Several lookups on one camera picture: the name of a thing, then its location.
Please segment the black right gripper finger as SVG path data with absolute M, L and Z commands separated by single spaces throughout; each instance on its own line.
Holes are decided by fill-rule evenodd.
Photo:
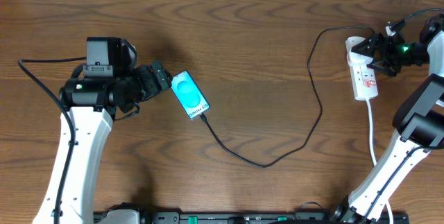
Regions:
M 373 60 L 367 67 L 386 76 L 397 76 L 399 69 L 384 60 Z
M 383 40 L 384 36 L 381 33 L 375 33 L 362 42 L 354 45 L 351 48 L 351 51 L 366 57 L 374 58 L 375 54 L 379 51 L 379 46 Z

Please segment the white power strip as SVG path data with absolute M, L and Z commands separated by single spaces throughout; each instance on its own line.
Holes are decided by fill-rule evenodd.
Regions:
M 375 72 L 367 65 L 370 57 L 352 51 L 352 48 L 364 41 L 363 37 L 352 36 L 345 41 L 346 60 L 350 68 L 350 77 L 355 100 L 367 101 L 378 96 Z

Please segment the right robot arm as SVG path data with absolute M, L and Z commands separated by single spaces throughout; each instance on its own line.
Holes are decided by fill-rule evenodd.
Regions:
M 394 77 L 403 66 L 428 64 L 427 79 L 400 106 L 393 117 L 391 140 L 367 178 L 338 206 L 334 223 L 376 223 L 389 198 L 415 165 L 433 150 L 443 149 L 443 9 L 425 22 L 418 42 L 406 42 L 405 20 L 386 27 L 386 34 L 349 37 L 347 61 L 353 85 L 374 90 L 374 73 Z

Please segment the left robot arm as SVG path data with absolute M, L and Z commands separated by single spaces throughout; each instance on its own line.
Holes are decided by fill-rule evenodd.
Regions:
M 34 223 L 93 223 L 103 148 L 116 113 L 138 114 L 141 102 L 168 90 L 173 76 L 160 64 L 137 65 L 137 51 L 118 37 L 88 37 L 86 62 L 60 89 L 58 152 Z

